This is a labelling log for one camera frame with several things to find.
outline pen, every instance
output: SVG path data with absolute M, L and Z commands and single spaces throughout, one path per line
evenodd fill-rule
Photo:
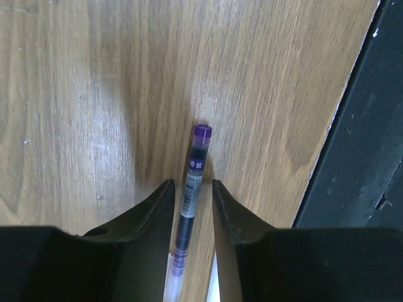
M 204 124 L 196 125 L 191 146 L 188 172 L 184 186 L 183 204 L 179 218 L 173 255 L 169 256 L 166 288 L 166 301 L 179 301 L 186 257 L 188 255 L 191 230 L 195 220 L 196 207 L 202 186 L 208 146 L 212 136 L 212 127 Z

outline wooden table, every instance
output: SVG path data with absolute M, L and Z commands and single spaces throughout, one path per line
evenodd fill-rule
M 181 200 L 191 127 L 216 177 L 289 227 L 377 0 L 0 0 L 0 224 L 71 233 L 163 180 Z M 205 301 L 205 186 L 183 301 Z

